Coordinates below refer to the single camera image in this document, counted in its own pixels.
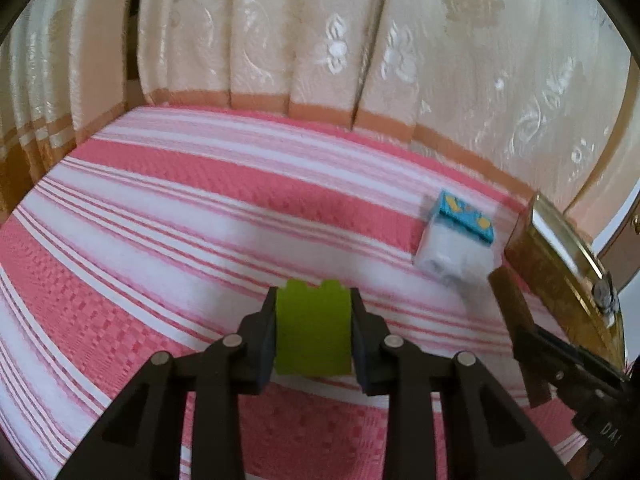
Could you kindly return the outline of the green toy brick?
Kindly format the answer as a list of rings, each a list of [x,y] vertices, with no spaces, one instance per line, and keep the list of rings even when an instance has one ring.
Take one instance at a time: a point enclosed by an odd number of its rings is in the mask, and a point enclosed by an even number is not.
[[[338,281],[289,280],[276,296],[276,356],[282,376],[325,378],[352,372],[352,300]]]

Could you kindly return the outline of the blue patterned toy block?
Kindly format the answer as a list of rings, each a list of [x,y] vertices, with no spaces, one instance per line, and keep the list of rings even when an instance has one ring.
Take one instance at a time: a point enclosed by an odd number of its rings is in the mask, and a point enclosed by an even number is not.
[[[430,220],[471,237],[480,244],[490,246],[495,240],[491,218],[448,191],[440,192]]]

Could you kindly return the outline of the gold metal tin box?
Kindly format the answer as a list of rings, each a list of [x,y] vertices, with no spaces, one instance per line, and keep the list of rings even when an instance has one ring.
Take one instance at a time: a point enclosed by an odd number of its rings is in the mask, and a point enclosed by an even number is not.
[[[612,275],[546,196],[535,194],[521,212],[504,258],[572,344],[625,366],[624,322]]]

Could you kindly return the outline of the brown wooden door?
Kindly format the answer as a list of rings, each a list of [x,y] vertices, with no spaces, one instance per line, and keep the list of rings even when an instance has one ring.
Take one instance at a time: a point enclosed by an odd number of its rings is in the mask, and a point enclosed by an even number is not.
[[[639,192],[627,197],[592,248],[620,292],[639,272]]]

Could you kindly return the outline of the white translucent plastic box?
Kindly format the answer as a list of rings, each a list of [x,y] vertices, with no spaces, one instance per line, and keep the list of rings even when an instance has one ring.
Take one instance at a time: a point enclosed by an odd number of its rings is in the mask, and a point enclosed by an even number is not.
[[[412,261],[430,278],[462,290],[486,287],[488,274],[499,264],[490,245],[440,214],[427,221]]]

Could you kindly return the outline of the pink striped bedspread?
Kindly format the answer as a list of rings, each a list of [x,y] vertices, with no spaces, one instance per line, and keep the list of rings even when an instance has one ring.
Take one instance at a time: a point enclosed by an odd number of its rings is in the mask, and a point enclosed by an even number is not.
[[[392,332],[474,352],[526,393],[489,288],[412,258],[441,192],[506,244],[522,202],[437,160],[286,119],[140,107],[58,162],[1,228],[1,429],[56,476],[153,353],[205,349],[291,278],[360,290]]]

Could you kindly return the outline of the cream floral curtain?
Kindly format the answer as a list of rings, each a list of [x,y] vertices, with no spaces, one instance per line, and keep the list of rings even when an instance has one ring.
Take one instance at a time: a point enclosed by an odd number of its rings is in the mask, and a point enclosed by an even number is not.
[[[120,116],[367,132],[598,235],[639,179],[639,66],[598,0],[28,0],[1,43],[1,210]]]

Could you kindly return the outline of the brown small block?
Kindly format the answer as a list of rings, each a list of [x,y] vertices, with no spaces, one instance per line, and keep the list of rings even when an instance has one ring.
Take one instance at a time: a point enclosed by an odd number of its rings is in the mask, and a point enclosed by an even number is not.
[[[529,406],[538,408],[551,400],[549,383],[530,362],[532,352],[526,344],[536,325],[525,297],[518,287],[514,273],[506,266],[499,266],[488,275],[488,282],[496,298],[504,324],[512,341],[513,356],[518,362]]]

